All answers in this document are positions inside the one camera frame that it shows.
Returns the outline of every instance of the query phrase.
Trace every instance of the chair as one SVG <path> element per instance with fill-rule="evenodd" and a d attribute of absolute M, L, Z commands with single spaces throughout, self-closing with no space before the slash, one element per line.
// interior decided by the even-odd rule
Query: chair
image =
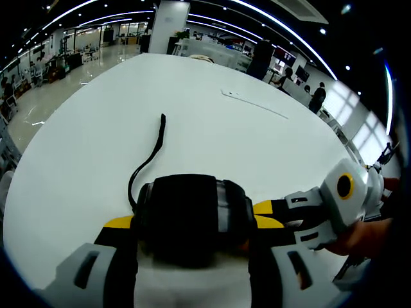
<path fill-rule="evenodd" d="M 18 80 L 14 81 L 14 85 L 13 85 L 14 86 L 14 91 L 16 91 L 22 85 L 24 79 L 25 79 L 25 77 L 23 75 L 22 78 L 19 78 Z"/>
<path fill-rule="evenodd" d="M 6 99 L 6 104 L 8 106 L 7 118 L 11 120 L 13 119 L 13 116 L 19 111 L 19 109 L 17 108 L 17 98 L 15 98 L 14 94 Z"/>
<path fill-rule="evenodd" d="M 14 172 L 7 171 L 0 180 L 0 246 L 3 245 L 3 217 L 6 208 L 6 199 Z"/>
<path fill-rule="evenodd" d="M 41 68 L 40 70 L 37 70 L 34 72 L 34 77 L 38 78 L 37 84 L 39 85 L 39 87 L 41 87 L 44 81 L 48 81 L 48 79 L 44 77 L 44 75 L 46 75 L 48 71 L 49 71 L 49 67 L 45 66 Z"/>

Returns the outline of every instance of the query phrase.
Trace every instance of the wall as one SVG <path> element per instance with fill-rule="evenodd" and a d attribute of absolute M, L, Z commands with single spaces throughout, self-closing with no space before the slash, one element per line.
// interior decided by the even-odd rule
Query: wall
<path fill-rule="evenodd" d="M 219 31 L 217 29 L 210 29 L 210 28 L 207 28 L 207 27 L 199 26 L 197 24 L 191 24 L 189 22 L 186 24 L 185 28 L 190 29 L 190 37 L 193 36 L 194 31 L 196 31 L 197 33 L 203 33 L 203 34 L 212 35 L 212 36 L 215 36 L 215 37 L 220 37 L 223 34 L 227 34 L 226 32 L 222 32 L 222 31 Z"/>
<path fill-rule="evenodd" d="M 155 14 L 150 53 L 166 54 L 168 41 L 186 26 L 190 4 L 182 1 L 161 1 Z"/>

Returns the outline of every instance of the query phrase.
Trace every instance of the desk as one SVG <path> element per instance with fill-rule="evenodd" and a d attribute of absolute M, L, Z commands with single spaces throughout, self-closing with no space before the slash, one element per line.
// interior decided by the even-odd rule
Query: desk
<path fill-rule="evenodd" d="M 267 83 L 205 61 L 135 56 L 65 101 L 19 162 L 4 246 L 29 287 L 46 287 L 106 222 L 132 214 L 128 180 L 152 152 L 161 113 L 164 145 L 138 176 L 134 198 L 157 177 L 200 173 L 236 182 L 255 204 L 320 185 L 349 157 L 326 123 Z"/>

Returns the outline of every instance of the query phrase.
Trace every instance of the window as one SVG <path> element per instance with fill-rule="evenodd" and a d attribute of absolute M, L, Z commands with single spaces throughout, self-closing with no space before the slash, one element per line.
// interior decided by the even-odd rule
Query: window
<path fill-rule="evenodd" d="M 354 145 L 367 165 L 372 165 L 377 161 L 390 141 L 390 137 L 385 133 L 385 127 L 372 112 L 369 113 L 365 123 L 353 138 Z"/>

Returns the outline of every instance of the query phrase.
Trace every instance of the glossy floor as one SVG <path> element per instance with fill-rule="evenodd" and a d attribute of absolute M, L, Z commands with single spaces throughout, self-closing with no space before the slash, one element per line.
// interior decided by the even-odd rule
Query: glossy floor
<path fill-rule="evenodd" d="M 115 45 L 100 49 L 97 60 L 84 63 L 64 79 L 30 89 L 18 100 L 19 112 L 8 125 L 8 132 L 21 151 L 53 112 L 78 89 L 111 67 L 139 54 L 137 45 Z"/>

